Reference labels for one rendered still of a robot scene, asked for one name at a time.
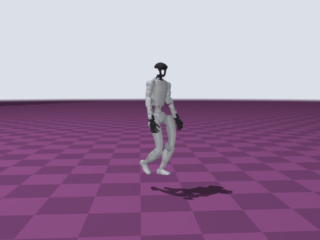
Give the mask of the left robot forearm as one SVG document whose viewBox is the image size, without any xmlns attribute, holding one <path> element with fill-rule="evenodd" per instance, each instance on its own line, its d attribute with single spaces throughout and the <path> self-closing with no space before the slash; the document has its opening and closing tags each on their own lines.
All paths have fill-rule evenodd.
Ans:
<svg viewBox="0 0 320 240">
<path fill-rule="evenodd" d="M 176 109 L 175 109 L 175 107 L 174 107 L 174 102 L 173 102 L 173 103 L 170 103 L 170 105 L 168 105 L 168 107 L 169 107 L 169 109 L 170 109 L 170 111 L 171 111 L 171 114 L 172 114 L 173 118 L 174 118 L 174 119 L 177 118 L 177 116 L 176 116 L 177 111 L 176 111 Z"/>
</svg>

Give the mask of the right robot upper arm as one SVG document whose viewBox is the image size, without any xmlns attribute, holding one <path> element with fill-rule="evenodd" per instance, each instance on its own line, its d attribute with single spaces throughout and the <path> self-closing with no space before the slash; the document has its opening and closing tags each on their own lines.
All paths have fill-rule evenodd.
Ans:
<svg viewBox="0 0 320 240">
<path fill-rule="evenodd" d="M 153 87 L 155 86 L 155 80 L 149 80 L 146 82 L 146 95 L 145 95 L 145 100 L 146 98 L 150 98 L 150 103 L 153 103 L 153 99 L 151 98 L 152 92 L 153 92 Z"/>
</svg>

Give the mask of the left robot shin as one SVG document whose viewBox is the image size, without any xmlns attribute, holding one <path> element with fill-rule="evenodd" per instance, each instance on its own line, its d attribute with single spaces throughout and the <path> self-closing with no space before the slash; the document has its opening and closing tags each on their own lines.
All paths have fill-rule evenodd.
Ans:
<svg viewBox="0 0 320 240">
<path fill-rule="evenodd" d="M 167 163 L 169 162 L 169 160 L 171 159 L 171 157 L 174 153 L 174 150 L 175 150 L 175 147 L 173 147 L 171 150 L 164 149 L 159 170 L 162 170 L 163 168 L 166 167 Z"/>
</svg>

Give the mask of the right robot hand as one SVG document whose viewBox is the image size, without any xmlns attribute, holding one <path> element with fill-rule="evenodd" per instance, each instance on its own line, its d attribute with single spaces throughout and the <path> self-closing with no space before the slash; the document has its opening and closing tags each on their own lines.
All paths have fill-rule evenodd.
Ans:
<svg viewBox="0 0 320 240">
<path fill-rule="evenodd" d="M 156 122 L 154 121 L 155 120 L 155 118 L 154 118 L 154 115 L 151 115 L 151 117 L 152 117 L 152 119 L 149 119 L 149 122 L 150 122 L 150 130 L 151 130 L 151 132 L 152 133 L 158 133 L 159 132 L 159 130 L 157 129 L 157 127 L 156 127 Z M 157 125 L 159 128 L 160 128 L 160 126 L 159 125 Z M 158 132 L 157 132 L 157 131 Z"/>
</svg>

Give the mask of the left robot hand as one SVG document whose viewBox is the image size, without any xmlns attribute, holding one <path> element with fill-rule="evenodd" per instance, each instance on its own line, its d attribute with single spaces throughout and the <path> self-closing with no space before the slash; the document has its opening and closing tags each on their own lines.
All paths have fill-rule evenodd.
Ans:
<svg viewBox="0 0 320 240">
<path fill-rule="evenodd" d="M 174 120 L 176 120 L 177 130 L 181 130 L 183 128 L 183 122 L 179 119 L 179 116 L 177 113 L 175 115 L 176 115 L 176 118 L 174 118 Z"/>
</svg>

